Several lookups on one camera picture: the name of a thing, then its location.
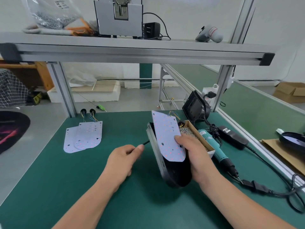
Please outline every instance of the hand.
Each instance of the hand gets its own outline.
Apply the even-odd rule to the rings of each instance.
[[[189,151],[192,176],[199,183],[201,189],[204,189],[215,175],[220,175],[205,147],[198,139],[182,134],[181,136],[175,136],[175,140]]]
[[[117,191],[126,177],[131,175],[132,165],[142,154],[143,150],[143,145],[139,145],[136,148],[133,145],[125,145],[116,148],[109,155],[101,178],[108,180],[108,184],[112,185],[114,192]]]

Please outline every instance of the checkered cloth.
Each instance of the checkered cloth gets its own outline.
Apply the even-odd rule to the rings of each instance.
[[[8,69],[0,69],[0,108],[25,105],[28,89]]]

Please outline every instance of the teal electric screwdriver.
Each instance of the teal electric screwdriver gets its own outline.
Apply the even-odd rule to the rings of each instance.
[[[233,162],[223,153],[220,149],[220,145],[217,141],[212,137],[211,134],[207,132],[205,129],[198,130],[200,135],[215,149],[214,157],[217,159],[219,164],[231,174],[233,177],[238,178],[238,171],[235,169],[235,165]]]

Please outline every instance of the finger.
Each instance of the finger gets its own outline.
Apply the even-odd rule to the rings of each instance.
[[[138,157],[142,154],[144,150],[144,145],[138,145],[130,154],[129,156],[132,158],[132,161],[135,162]]]
[[[130,154],[135,147],[133,145],[124,145],[120,147],[120,152],[123,154]]]
[[[183,145],[187,150],[190,150],[194,146],[194,140],[192,136],[175,136],[175,140],[179,145]]]

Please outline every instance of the gray floor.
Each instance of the gray floor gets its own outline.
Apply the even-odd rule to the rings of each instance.
[[[265,92],[265,93],[267,93],[271,96],[272,96],[273,92],[275,91],[274,86],[255,86],[254,88],[256,88],[256,89],[258,89],[262,92]],[[295,107],[298,107],[302,110],[305,110],[305,103],[303,103],[303,104],[292,104],[292,105],[295,106]]]
[[[180,87],[166,87],[170,98],[184,99],[186,92]],[[108,112],[150,111],[159,110],[158,90],[121,88],[120,100],[102,102]],[[170,104],[163,105],[165,109],[175,109]],[[76,103],[78,112],[82,108],[87,111],[95,108],[92,103]],[[66,119],[61,104],[43,101],[37,106],[24,106],[20,110],[0,109],[0,111],[18,111],[31,119],[31,125],[24,136],[10,149],[0,154],[0,205],[27,171],[44,146],[52,138],[60,125]]]

